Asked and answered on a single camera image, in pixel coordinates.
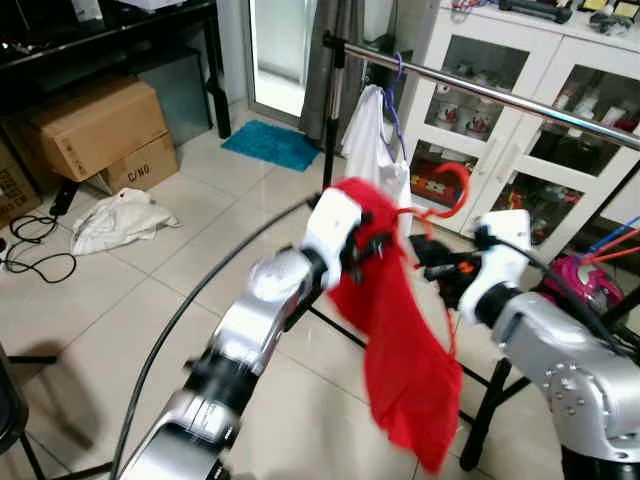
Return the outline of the red garment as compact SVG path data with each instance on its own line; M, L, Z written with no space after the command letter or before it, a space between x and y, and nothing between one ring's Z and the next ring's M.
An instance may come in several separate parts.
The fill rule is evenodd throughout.
M444 346L422 315L411 287L410 262L397 242L394 201L360 178L339 180L333 187L370 215L370 223L356 229L361 239L389 232L394 246L388 260L366 271L364 282L343 285L340 279L326 296L367 339L364 378L375 424L390 443L412 452L422 468L438 475L460 421L456 335L449 334Z

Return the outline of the spare blue hanger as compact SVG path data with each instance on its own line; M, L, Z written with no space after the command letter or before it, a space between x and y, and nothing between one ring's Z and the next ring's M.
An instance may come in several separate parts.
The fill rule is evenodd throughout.
M627 223L621 225L616 229L613 229L608 236L604 236L602 239L599 239L595 244L591 244L591 246L585 252L582 252L579 255L581 260L589 260L594 259L595 256L603 255L603 253L607 253L611 251L612 248L616 247L618 243L626 241L626 239L630 239L635 237L637 233L639 233L639 229L637 229L637 224L639 224L640 216L636 215L634 219L627 221Z

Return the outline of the spare red hanger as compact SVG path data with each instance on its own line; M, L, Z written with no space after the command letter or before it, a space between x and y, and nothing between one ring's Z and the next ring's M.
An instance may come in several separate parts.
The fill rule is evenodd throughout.
M591 253L591 255L582 257L582 264L596 264L596 262L611 261L613 259L618 259L618 257L625 257L639 251L640 246L635 246L632 248L626 248L626 250L611 250L607 252Z

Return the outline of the plain white shirt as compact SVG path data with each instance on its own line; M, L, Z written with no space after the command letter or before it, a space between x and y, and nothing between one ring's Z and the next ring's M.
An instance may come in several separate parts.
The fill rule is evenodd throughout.
M344 177L367 180L397 206L408 207L410 165L401 156L396 132L385 122L383 105L383 88L366 84L340 141L340 154L346 159Z

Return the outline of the pink vacuum cleaner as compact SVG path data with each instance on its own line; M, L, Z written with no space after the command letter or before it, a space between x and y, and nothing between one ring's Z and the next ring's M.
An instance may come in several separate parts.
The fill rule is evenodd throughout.
M576 256L559 255L550 264L550 269L566 280L567 291L549 278L541 280L535 291L566 311L570 310L571 298L576 298L593 308L596 314L604 315L625 298L621 288L598 264L582 264Z

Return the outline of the teal floor mat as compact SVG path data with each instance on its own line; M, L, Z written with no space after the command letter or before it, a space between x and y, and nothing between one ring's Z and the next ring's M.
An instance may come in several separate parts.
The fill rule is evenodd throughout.
M294 172L306 172L320 155L300 132L259 120L242 125L221 147Z

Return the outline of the white glass door cabinet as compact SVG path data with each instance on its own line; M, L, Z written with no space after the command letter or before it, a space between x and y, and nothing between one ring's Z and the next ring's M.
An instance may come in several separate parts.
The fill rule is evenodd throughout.
M417 64L626 134L637 129L636 31L611 37L591 32L584 14L557 23L465 0L426 0L410 42ZM550 260L604 210L613 209L617 223L637 214L635 147L428 79L411 79L399 118L411 166L428 159L470 170L466 205L440 220L461 236L484 212L527 210L532 247Z

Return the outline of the glass door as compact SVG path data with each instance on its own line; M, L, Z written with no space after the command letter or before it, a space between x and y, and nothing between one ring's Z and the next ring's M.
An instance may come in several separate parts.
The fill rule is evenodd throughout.
M248 101L297 125L305 105L317 0L243 0Z

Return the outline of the grey curtain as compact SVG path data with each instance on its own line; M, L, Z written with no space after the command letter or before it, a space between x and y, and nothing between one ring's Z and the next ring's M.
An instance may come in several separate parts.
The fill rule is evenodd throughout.
M314 18L306 49L305 92L300 114L301 133L312 145L323 140L325 111L329 108L328 68L332 51L324 45L325 33L356 40L364 27L364 0L314 0Z

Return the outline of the crumpled white cloth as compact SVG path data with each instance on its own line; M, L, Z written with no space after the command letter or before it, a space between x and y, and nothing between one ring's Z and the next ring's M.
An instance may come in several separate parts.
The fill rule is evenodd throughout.
M73 223L70 253L90 255L136 241L150 241L164 228L183 227L169 207L142 189L123 188L101 198Z

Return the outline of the grey storage bin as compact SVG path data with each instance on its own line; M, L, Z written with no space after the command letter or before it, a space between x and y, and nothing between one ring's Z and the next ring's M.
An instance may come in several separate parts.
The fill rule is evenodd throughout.
M152 52L133 68L134 74L156 91L166 128L177 147L212 128L202 64L200 52L175 47Z

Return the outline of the large cardboard box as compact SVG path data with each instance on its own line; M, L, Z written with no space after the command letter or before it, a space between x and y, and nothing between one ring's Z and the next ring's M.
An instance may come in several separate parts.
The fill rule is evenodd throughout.
M155 88L108 77L20 114L15 132L50 172L86 180L168 132Z

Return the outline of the black desk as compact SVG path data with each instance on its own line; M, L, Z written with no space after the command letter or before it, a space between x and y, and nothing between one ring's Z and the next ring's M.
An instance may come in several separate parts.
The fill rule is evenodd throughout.
M0 0L0 116L31 108L49 96L35 88L35 76L40 72L73 59L96 58L143 41L157 46L164 40L177 40L187 29L198 27L204 33L207 61L204 87L215 106L216 128L224 140L232 133L227 91L221 86L224 61L215 0L184 0L156 12L146 12L122 0L102 0L104 18L101 20L6 37L3 27L17 23L23 1Z

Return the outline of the dark brown cardboard box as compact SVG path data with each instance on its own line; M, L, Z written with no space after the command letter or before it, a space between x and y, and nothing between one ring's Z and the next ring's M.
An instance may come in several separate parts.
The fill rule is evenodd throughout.
M41 205L41 197L24 174L17 156L0 142L0 227Z

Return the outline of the black chair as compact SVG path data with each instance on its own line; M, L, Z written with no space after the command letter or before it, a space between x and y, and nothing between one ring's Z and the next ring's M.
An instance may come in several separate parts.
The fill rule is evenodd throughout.
M26 398L20 393L17 375L12 370L13 365L55 365L56 355L9 355L0 346L0 456L9 452L13 445L19 445L20 451L26 456L29 468L35 475L35 480L95 480L101 477L105 480L110 474L114 462L108 461L81 471L68 472L58 477L49 477L42 470L35 448L33 448L27 424L29 420L29 406Z

